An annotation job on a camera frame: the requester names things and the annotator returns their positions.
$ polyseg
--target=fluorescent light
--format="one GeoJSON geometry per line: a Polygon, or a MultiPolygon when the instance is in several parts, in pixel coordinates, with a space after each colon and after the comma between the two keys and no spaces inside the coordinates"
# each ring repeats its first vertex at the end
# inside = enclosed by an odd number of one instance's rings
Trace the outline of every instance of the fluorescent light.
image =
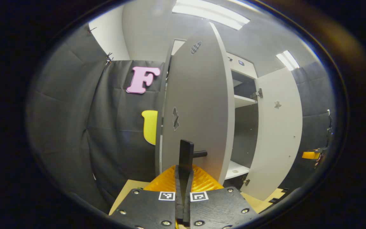
{"type": "Polygon", "coordinates": [[[292,54],[290,54],[290,52],[287,50],[283,53],[276,55],[276,57],[286,66],[286,68],[289,69],[289,71],[292,71],[295,68],[299,68],[299,64],[293,58],[292,54]]]}
{"type": "Polygon", "coordinates": [[[232,10],[202,0],[177,0],[172,12],[207,18],[237,30],[249,22],[232,10]]]}
{"type": "Polygon", "coordinates": [[[242,7],[245,7],[247,9],[253,10],[255,12],[259,12],[259,10],[255,9],[254,7],[252,7],[252,6],[248,5],[248,4],[245,4],[243,2],[240,2],[238,0],[227,0],[227,1],[232,2],[232,3],[235,3],[235,4],[238,4],[238,5],[242,6],[242,7]]]}
{"type": "Polygon", "coordinates": [[[296,60],[293,58],[292,54],[290,54],[289,51],[286,50],[283,52],[283,54],[285,54],[286,58],[290,61],[294,68],[299,68],[299,64],[297,64],[296,60]]]}
{"type": "Polygon", "coordinates": [[[293,70],[292,65],[289,63],[289,61],[281,53],[276,55],[276,57],[286,66],[286,68],[288,68],[289,71],[293,70]]]}

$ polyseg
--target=cabinet door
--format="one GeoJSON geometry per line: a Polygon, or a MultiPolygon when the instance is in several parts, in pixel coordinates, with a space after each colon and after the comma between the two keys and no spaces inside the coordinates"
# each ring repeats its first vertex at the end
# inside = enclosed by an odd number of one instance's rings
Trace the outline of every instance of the cabinet door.
{"type": "Polygon", "coordinates": [[[286,68],[255,80],[258,137],[254,158],[241,191],[265,200],[282,183],[297,155],[302,134],[302,106],[293,75],[286,68]]]}
{"type": "Polygon", "coordinates": [[[234,89],[228,58],[214,24],[189,38],[170,63],[164,105],[159,166],[161,171],[179,164],[180,140],[208,155],[195,158],[223,184],[234,137],[234,89]]]}

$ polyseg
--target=door hinge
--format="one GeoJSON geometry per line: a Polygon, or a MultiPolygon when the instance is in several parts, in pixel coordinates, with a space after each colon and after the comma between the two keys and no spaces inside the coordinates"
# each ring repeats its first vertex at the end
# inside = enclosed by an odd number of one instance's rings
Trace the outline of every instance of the door hinge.
{"type": "Polygon", "coordinates": [[[258,92],[256,93],[257,96],[263,98],[262,89],[258,89],[258,92]]]}
{"type": "Polygon", "coordinates": [[[250,96],[250,98],[253,99],[253,100],[258,100],[258,96],[261,97],[261,98],[263,98],[263,94],[262,94],[262,89],[261,88],[258,90],[258,92],[252,93],[252,95],[250,96]]]}
{"type": "Polygon", "coordinates": [[[244,181],[244,184],[245,184],[245,186],[248,186],[248,184],[249,184],[249,179],[248,179],[248,180],[246,180],[246,181],[244,181]]]}

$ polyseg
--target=white shelf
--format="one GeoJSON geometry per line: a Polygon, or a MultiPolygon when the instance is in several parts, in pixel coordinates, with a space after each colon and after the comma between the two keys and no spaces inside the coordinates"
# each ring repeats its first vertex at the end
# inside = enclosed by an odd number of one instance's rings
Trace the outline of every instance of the white shelf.
{"type": "Polygon", "coordinates": [[[237,164],[233,161],[230,161],[230,164],[228,164],[228,170],[227,170],[227,175],[225,176],[225,179],[227,180],[227,179],[231,179],[234,177],[238,177],[238,176],[244,175],[248,172],[249,172],[249,168],[242,166],[240,164],[237,164]]]}
{"type": "Polygon", "coordinates": [[[248,106],[248,105],[257,103],[256,100],[242,97],[239,95],[234,95],[234,100],[235,100],[235,108],[242,107],[242,106],[248,106]]]}

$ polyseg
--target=pink letter f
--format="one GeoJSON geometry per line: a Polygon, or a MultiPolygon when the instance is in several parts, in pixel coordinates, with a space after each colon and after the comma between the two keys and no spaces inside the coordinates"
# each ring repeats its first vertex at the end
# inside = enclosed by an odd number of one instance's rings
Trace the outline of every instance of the pink letter f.
{"type": "Polygon", "coordinates": [[[128,93],[145,93],[146,89],[143,87],[144,81],[146,82],[147,86],[150,86],[153,82],[153,74],[155,74],[156,76],[160,75],[159,68],[133,67],[132,70],[134,70],[134,74],[132,77],[131,85],[126,89],[126,92],[128,93]]]}

